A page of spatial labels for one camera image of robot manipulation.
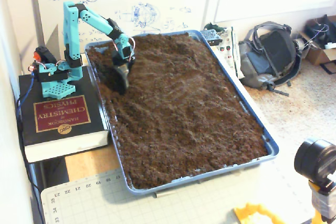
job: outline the book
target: book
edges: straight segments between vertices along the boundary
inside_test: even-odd
[[[69,82],[76,91],[56,100],[43,98],[34,85],[22,104],[23,143],[29,163],[90,150],[108,144],[108,125],[87,67],[83,77]],[[19,76],[20,93],[30,85],[29,74]]]

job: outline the red label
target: red label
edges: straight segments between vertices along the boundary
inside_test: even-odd
[[[36,132],[57,129],[62,124],[90,123],[84,95],[34,103]]]

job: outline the tray rim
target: tray rim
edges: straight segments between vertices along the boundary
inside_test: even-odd
[[[118,150],[118,147],[117,147],[118,142],[116,142],[116,140],[118,140],[118,139],[115,139],[115,138],[118,138],[118,136],[115,136],[115,133],[116,133],[115,130],[112,131],[112,129],[114,129],[114,125],[113,126],[110,125],[106,110],[105,110],[104,106],[102,106],[103,110],[104,110],[104,115],[105,115],[106,120],[107,120],[107,124],[108,124],[109,129],[110,129],[114,149],[115,149],[115,152],[116,152],[117,157],[118,157],[120,168],[122,170],[123,180],[125,182],[127,190],[131,194],[136,195],[136,196],[142,196],[142,195],[147,195],[147,194],[151,194],[151,193],[157,193],[158,191],[162,191],[162,190],[165,190],[165,189],[168,189],[168,188],[177,187],[177,186],[180,186],[180,185],[183,185],[183,184],[189,184],[189,183],[192,183],[194,181],[201,180],[201,179],[211,178],[211,177],[216,176],[216,175],[224,175],[224,174],[232,172],[234,170],[241,170],[241,169],[248,168],[248,167],[251,167],[251,166],[257,166],[257,165],[259,165],[263,162],[270,161],[270,160],[276,158],[276,156],[279,154],[279,146],[272,137],[274,134],[271,134],[272,131],[270,130],[269,124],[268,124],[267,120],[264,118],[261,111],[259,110],[259,107],[254,102],[254,100],[249,95],[249,93],[247,92],[245,87],[242,85],[242,83],[239,81],[239,79],[233,73],[231,73],[231,71],[227,71],[228,69],[230,69],[228,64],[226,63],[225,60],[220,60],[215,55],[215,53],[213,52],[213,50],[211,49],[210,45],[205,40],[203,35],[197,30],[176,31],[176,32],[172,32],[172,33],[163,33],[161,35],[166,36],[166,35],[178,35],[178,34],[185,34],[185,33],[189,33],[189,34],[194,33],[194,35],[196,35],[197,39],[199,41],[203,42],[206,45],[206,47],[208,48],[208,50],[211,52],[213,57],[215,57],[217,59],[218,64],[220,65],[224,75],[233,84],[237,93],[239,94],[240,99],[244,102],[244,106],[245,106],[246,110],[256,119],[257,123],[263,128],[263,131],[264,131],[264,134],[263,134],[264,137],[263,138],[264,138],[264,142],[265,142],[265,147],[266,147],[267,151],[269,152],[269,154],[267,156],[264,156],[264,157],[253,159],[248,163],[244,163],[244,164],[240,164],[240,165],[235,164],[235,165],[232,165],[232,166],[227,166],[227,167],[223,167],[223,168],[218,169],[218,170],[214,170],[212,172],[202,173],[202,174],[199,174],[199,175],[196,175],[196,176],[186,176],[186,177],[178,178],[178,179],[172,180],[170,183],[167,183],[167,184],[164,184],[164,185],[161,185],[161,186],[157,186],[157,187],[153,187],[153,188],[149,188],[149,189],[131,188],[127,183],[127,177],[125,175],[125,172],[124,172],[124,169],[123,169],[123,166],[122,166],[122,162],[121,162],[121,159],[120,159],[119,150]],[[146,36],[146,35],[148,35],[148,34],[138,34],[138,35],[135,35],[134,37],[136,37],[136,36]],[[96,84],[95,85],[96,90],[98,92],[98,95],[99,95],[99,98],[100,98],[101,101],[102,101],[102,97],[101,97],[100,91],[97,87],[97,78],[96,78],[96,75],[93,73],[93,67],[92,67],[91,62],[89,60],[89,57],[87,55],[87,49],[89,49],[90,47],[95,47],[97,45],[105,44],[105,43],[110,42],[110,41],[111,40],[97,41],[97,42],[91,42],[91,43],[88,43],[88,44],[85,45],[85,55],[87,57],[88,70],[89,70],[89,72],[91,72],[90,73],[91,82],[93,84],[94,84],[94,82],[96,82],[95,83]]]

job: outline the book cover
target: book cover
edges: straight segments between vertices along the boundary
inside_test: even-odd
[[[91,83],[88,69],[87,67],[82,69],[83,77],[78,81],[69,82],[76,86],[76,91],[60,100],[43,98],[41,84],[34,80],[33,88],[21,109],[25,147],[96,132],[107,132],[101,103]],[[19,76],[19,84],[20,93],[24,94],[30,85],[30,75]],[[73,150],[66,150],[65,146],[62,155],[69,152]]]

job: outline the cutting mat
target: cutting mat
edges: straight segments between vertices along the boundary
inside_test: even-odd
[[[307,197],[297,190],[275,161],[181,186],[153,195],[134,196],[120,169],[45,189],[46,223],[238,223],[233,208],[263,203],[286,223],[302,223],[313,215]]]

